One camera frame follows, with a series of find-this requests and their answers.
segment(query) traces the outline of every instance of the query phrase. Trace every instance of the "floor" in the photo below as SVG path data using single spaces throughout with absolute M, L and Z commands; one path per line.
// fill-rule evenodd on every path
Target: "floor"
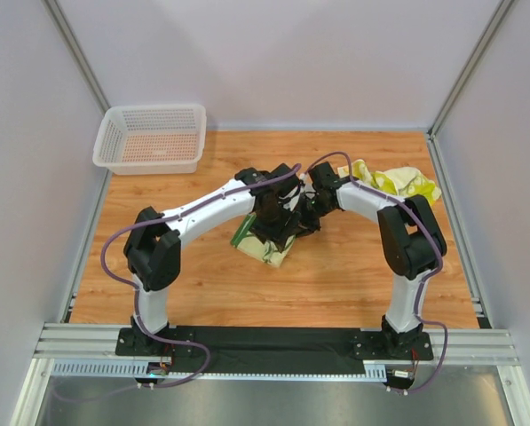
M 132 291 L 100 269 L 99 252 L 144 207 L 170 209 L 212 192 L 237 171 L 272 170 L 286 162 L 304 167 L 334 150 L 362 158 L 371 170 L 415 166 L 435 178 L 423 133 L 418 132 L 208 132 L 192 175 L 113 176 L 79 288 L 71 322 L 127 324 Z M 333 157 L 332 165 L 343 165 Z M 433 206 L 448 245 L 444 271 L 431 280 L 423 316 L 450 327 L 477 328 L 454 237 L 442 201 Z M 241 218 L 216 228 L 182 254 L 182 272 L 170 288 L 170 322 L 182 325 L 378 327 L 391 300 L 392 274 L 378 227 L 349 212 L 322 219 L 322 230 L 296 241 L 280 269 L 229 245 Z M 107 263 L 129 276 L 125 238 Z

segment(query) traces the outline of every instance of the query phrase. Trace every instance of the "white wall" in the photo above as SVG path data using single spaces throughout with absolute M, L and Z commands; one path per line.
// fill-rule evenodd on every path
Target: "white wall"
M 60 0 L 114 105 L 221 128 L 426 128 L 498 0 Z
M 0 425 L 67 290 L 100 118 L 42 4 L 0 0 Z
M 489 313 L 530 386 L 530 0 L 519 0 L 455 106 L 439 145 Z

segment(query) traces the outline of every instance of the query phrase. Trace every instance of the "basket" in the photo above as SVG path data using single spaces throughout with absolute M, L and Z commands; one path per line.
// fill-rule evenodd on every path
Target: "basket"
M 117 175 L 194 173 L 206 121 L 201 105 L 115 106 L 99 128 L 93 162 Z

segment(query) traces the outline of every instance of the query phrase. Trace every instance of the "wooden table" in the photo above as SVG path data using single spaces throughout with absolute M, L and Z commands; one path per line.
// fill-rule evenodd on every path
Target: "wooden table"
M 323 154 L 346 151 L 371 170 L 415 166 L 434 178 L 422 133 L 404 132 L 209 132 L 198 170 L 191 175 L 113 176 L 71 322 L 127 324 L 132 291 L 100 269 L 103 242 L 134 222 L 144 207 L 170 209 L 224 184 L 254 166 L 272 170 L 286 162 L 304 167 Z M 343 158 L 333 157 L 334 166 Z M 477 327 L 470 293 L 442 201 L 434 207 L 448 253 L 444 272 L 431 280 L 423 315 L 450 327 Z M 392 273 L 384 261 L 379 229 L 353 213 L 322 219 L 319 233 L 296 241 L 280 269 L 229 245 L 241 222 L 232 220 L 191 243 L 182 273 L 170 287 L 170 322 L 182 325 L 378 327 L 391 300 Z M 129 277 L 126 238 L 107 253 L 109 266 Z

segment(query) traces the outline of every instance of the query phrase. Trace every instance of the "white and yellow cloth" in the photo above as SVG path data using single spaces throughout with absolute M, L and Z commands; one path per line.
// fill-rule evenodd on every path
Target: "white and yellow cloth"
M 415 167 L 399 167 L 387 171 L 374 171 L 371 173 L 363 160 L 352 163 L 353 175 L 361 182 L 374 187 L 384 193 L 412 197 L 421 194 L 430 205 L 434 204 L 442 195 L 440 188 L 434 181 L 428 179 Z M 338 167 L 337 174 L 343 178 L 349 175 L 347 166 Z

